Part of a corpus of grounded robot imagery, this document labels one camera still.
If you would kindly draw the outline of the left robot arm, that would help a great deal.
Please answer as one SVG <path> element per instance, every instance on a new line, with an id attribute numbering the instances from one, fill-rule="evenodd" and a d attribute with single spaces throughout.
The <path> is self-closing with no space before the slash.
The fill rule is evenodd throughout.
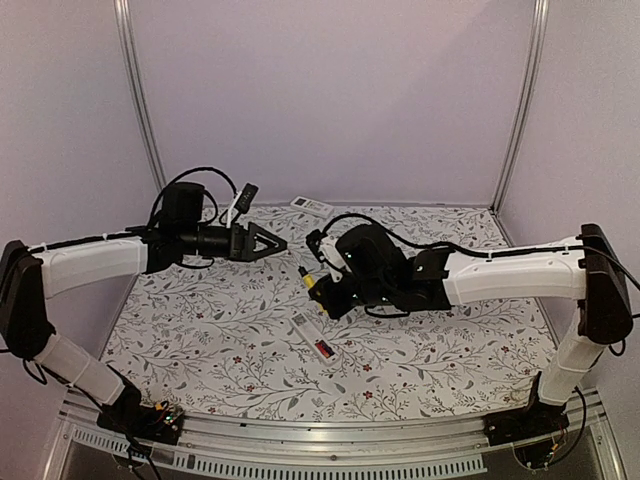
<path id="1" fill-rule="evenodd" d="M 7 353 L 33 363 L 88 396 L 128 434 L 148 426 L 140 390 L 99 361 L 83 344 L 58 329 L 52 313 L 73 319 L 91 315 L 90 326 L 114 317 L 113 295 L 100 286 L 122 288 L 136 277 L 187 267 L 190 257 L 252 263 L 277 255 L 286 240 L 254 222 L 241 225 L 257 186 L 233 188 L 229 219 L 203 217 L 213 199 L 198 183 L 178 181 L 156 197 L 147 222 L 116 233 L 29 246 L 15 239 L 1 253 L 1 337 Z"/>

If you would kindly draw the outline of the yellow handled screwdriver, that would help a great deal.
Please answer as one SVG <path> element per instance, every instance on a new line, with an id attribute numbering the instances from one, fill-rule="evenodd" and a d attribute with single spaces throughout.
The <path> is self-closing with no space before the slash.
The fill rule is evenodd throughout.
<path id="1" fill-rule="evenodd" d="M 327 315 L 326 309 L 314 300 L 310 294 L 311 288 L 324 273 L 324 267 L 312 254 L 305 254 L 301 250 L 294 249 L 293 247 L 289 247 L 286 253 L 293 270 L 294 278 L 303 285 L 307 300 L 313 304 L 321 314 Z"/>

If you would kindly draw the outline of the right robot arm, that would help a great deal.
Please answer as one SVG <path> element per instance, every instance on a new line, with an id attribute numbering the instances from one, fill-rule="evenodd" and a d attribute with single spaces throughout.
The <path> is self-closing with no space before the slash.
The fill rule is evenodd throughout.
<path id="1" fill-rule="evenodd" d="M 373 221 L 339 237 L 312 231 L 306 244 L 329 272 L 310 287 L 310 298 L 332 319 L 358 306 L 409 314 L 495 299 L 575 301 L 569 331 L 518 412 L 524 435 L 537 436 L 552 424 L 602 352 L 633 329 L 627 288 L 633 278 L 596 224 L 582 225 L 575 237 L 522 248 L 475 251 L 441 241 L 417 245 L 408 257 L 404 242 Z"/>

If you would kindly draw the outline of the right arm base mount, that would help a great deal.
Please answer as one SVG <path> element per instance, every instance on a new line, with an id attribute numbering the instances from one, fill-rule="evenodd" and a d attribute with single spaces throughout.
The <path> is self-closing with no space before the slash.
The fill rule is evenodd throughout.
<path id="1" fill-rule="evenodd" d="M 548 467 L 560 448 L 552 434 L 563 436 L 569 420 L 564 406 L 530 400 L 520 408 L 483 417 L 483 432 L 490 446 L 511 444 L 518 463 L 530 470 Z"/>

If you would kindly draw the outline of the white air conditioner remote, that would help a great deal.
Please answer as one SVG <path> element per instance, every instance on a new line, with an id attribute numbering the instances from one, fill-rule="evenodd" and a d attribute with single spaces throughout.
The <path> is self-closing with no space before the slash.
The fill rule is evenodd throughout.
<path id="1" fill-rule="evenodd" d="M 298 334 L 298 336 L 304 341 L 304 343 L 309 347 L 311 352 L 324 364 L 333 365 L 338 361 L 338 353 L 336 350 L 330 345 L 330 343 L 325 339 L 320 330 L 315 326 L 315 324 L 310 320 L 310 318 L 302 312 L 296 312 L 290 318 L 290 323 L 294 331 Z M 318 340 L 324 340 L 335 352 L 335 355 L 330 359 L 325 359 L 315 348 L 315 343 Z"/>

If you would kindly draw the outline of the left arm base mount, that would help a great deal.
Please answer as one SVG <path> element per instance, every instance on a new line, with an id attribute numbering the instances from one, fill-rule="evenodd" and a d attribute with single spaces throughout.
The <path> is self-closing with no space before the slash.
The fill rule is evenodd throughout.
<path id="1" fill-rule="evenodd" d="M 184 425 L 184 410 L 167 400 L 145 404 L 142 394 L 131 383 L 113 404 L 102 404 L 97 426 L 135 439 L 177 445 Z"/>

